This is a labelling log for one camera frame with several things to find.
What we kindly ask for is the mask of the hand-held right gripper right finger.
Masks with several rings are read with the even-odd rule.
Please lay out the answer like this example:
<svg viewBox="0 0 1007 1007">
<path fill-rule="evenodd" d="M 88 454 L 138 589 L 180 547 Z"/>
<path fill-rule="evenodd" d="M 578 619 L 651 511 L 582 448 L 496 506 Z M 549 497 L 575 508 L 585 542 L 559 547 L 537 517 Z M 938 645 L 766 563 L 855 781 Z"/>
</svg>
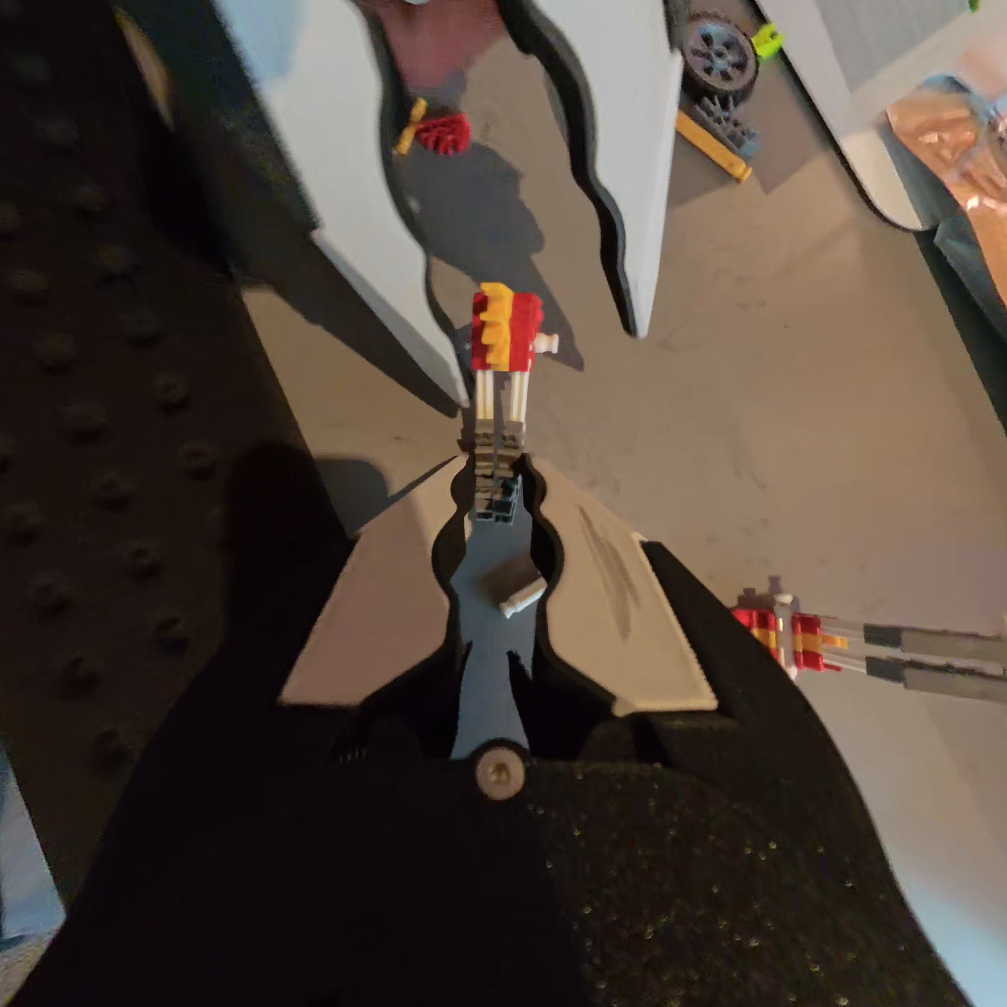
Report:
<svg viewBox="0 0 1007 1007">
<path fill-rule="evenodd" d="M 522 459 L 531 561 L 545 580 L 543 672 L 616 717 L 712 713 L 714 690 L 648 560 L 648 539 L 543 457 Z"/>
</svg>

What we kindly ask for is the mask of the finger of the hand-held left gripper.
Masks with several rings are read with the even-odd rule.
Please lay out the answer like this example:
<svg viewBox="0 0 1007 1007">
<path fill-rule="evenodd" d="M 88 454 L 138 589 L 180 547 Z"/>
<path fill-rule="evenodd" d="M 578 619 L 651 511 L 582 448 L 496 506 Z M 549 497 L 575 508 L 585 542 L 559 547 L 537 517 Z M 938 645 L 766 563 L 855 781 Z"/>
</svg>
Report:
<svg viewBox="0 0 1007 1007">
<path fill-rule="evenodd" d="M 623 330 L 648 336 L 684 62 L 661 1 L 499 1 L 510 38 L 546 71 L 571 171 L 597 217 Z"/>
<path fill-rule="evenodd" d="M 215 2 L 293 169 L 310 237 L 408 356 L 457 407 L 470 399 L 430 286 L 430 257 L 390 177 L 398 136 L 378 22 L 354 2 Z"/>
</svg>

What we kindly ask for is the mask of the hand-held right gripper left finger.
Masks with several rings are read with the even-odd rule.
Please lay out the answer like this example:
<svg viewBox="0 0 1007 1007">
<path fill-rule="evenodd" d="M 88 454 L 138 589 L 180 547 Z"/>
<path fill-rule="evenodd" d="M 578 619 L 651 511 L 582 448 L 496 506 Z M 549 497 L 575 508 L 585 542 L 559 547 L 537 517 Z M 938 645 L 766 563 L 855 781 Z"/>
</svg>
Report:
<svg viewBox="0 0 1007 1007">
<path fill-rule="evenodd" d="M 359 707 L 449 641 L 472 525 L 468 458 L 443 462 L 366 523 L 279 695 Z"/>
</svg>

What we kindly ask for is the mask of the white toy rod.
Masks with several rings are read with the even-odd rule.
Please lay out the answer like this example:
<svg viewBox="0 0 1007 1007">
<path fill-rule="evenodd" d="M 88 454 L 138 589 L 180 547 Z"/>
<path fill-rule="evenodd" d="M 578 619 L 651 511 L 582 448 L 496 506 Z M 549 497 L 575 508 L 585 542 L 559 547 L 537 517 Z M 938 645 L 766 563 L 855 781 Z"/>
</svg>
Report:
<svg viewBox="0 0 1007 1007">
<path fill-rule="evenodd" d="M 510 619 L 537 604 L 547 590 L 547 581 L 539 576 L 499 602 L 497 607 L 503 618 Z"/>
</svg>

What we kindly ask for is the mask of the grey red yellow toy assembly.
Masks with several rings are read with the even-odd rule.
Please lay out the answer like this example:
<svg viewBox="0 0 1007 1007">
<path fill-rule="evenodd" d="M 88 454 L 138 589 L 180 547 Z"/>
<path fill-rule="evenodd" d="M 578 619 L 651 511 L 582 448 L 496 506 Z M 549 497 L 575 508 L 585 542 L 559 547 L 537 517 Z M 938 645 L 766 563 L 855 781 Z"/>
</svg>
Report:
<svg viewBox="0 0 1007 1007">
<path fill-rule="evenodd" d="M 857 673 L 916 693 L 1006 704 L 1004 631 L 990 636 L 815 614 L 778 577 L 763 591 L 745 588 L 732 612 L 794 682 Z"/>
<path fill-rule="evenodd" d="M 482 283 L 472 302 L 474 377 L 474 514 L 511 523 L 527 435 L 531 375 L 539 357 L 556 355 L 559 336 L 542 331 L 544 306 L 533 293 Z"/>
</svg>

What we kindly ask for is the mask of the person's left hand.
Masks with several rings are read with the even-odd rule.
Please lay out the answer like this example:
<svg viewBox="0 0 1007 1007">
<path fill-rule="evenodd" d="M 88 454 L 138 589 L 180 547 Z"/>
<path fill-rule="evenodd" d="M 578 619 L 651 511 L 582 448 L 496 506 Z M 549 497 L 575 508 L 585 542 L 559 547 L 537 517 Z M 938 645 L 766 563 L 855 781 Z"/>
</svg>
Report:
<svg viewBox="0 0 1007 1007">
<path fill-rule="evenodd" d="M 506 33 L 496 1 L 359 1 L 377 19 L 396 67 L 413 92 L 468 69 Z"/>
</svg>

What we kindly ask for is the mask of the short yellow toy rod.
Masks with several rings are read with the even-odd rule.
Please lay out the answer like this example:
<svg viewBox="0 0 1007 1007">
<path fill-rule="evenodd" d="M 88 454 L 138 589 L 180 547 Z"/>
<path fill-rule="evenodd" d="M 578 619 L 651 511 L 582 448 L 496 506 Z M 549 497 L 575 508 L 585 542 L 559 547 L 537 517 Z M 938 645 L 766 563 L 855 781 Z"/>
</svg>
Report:
<svg viewBox="0 0 1007 1007">
<path fill-rule="evenodd" d="M 414 101 L 409 111 L 406 125 L 400 132 L 398 140 L 393 148 L 393 153 L 396 157 L 402 158 L 409 154 L 416 140 L 419 128 L 423 123 L 423 119 L 426 117 L 428 107 L 427 101 L 422 97 L 419 97 Z"/>
</svg>

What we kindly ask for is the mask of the grey toy connector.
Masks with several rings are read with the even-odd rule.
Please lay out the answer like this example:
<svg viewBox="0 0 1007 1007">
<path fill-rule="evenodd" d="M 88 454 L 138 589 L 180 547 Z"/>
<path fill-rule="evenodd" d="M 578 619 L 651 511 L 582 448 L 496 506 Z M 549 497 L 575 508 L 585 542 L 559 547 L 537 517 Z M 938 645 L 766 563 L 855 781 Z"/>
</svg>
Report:
<svg viewBox="0 0 1007 1007">
<path fill-rule="evenodd" d="M 691 111 L 697 122 L 715 139 L 743 161 L 752 161 L 761 145 L 760 133 L 752 129 L 739 112 L 734 97 L 707 95 L 694 102 Z"/>
</svg>

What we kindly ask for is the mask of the toy wheel with grey hub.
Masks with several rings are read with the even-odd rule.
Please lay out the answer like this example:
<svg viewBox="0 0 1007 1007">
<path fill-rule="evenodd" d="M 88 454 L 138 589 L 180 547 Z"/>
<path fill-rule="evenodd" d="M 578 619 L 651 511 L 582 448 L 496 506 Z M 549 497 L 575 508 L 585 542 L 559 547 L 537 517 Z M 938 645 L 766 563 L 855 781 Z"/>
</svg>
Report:
<svg viewBox="0 0 1007 1007">
<path fill-rule="evenodd" d="M 696 101 L 746 102 L 760 64 L 749 35 L 734 21 L 711 12 L 690 15 L 681 39 L 683 88 Z"/>
</svg>

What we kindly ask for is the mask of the red snowflake toy connector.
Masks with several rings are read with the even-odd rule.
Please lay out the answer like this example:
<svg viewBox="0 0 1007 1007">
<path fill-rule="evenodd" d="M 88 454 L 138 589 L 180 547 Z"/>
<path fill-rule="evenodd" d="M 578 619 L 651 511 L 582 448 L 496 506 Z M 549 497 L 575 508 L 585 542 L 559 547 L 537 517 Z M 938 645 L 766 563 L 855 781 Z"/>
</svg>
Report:
<svg viewBox="0 0 1007 1007">
<path fill-rule="evenodd" d="M 466 154 L 472 148 L 472 122 L 463 112 L 422 119 L 414 142 L 438 157 Z"/>
</svg>

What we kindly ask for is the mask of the instruction sheet on white stand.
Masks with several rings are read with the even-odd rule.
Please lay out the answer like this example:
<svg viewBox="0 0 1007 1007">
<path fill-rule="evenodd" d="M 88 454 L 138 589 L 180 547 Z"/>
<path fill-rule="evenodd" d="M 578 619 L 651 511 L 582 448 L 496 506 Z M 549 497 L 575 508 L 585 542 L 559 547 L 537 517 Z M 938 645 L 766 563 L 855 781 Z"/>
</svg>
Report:
<svg viewBox="0 0 1007 1007">
<path fill-rule="evenodd" d="M 913 233 L 950 199 L 896 140 L 887 109 L 955 74 L 971 44 L 1005 35 L 1004 1 L 757 1 L 784 55 L 871 206 Z"/>
</svg>

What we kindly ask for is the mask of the toy parts bag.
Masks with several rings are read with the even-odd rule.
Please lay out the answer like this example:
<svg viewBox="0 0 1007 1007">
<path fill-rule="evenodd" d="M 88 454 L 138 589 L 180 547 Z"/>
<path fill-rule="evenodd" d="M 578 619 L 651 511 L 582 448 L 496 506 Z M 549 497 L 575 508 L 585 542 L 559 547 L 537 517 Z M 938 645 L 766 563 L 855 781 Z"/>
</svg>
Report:
<svg viewBox="0 0 1007 1007">
<path fill-rule="evenodd" d="M 888 125 L 950 197 L 936 244 L 988 319 L 1005 331 L 1005 79 L 936 74 L 886 109 Z"/>
</svg>

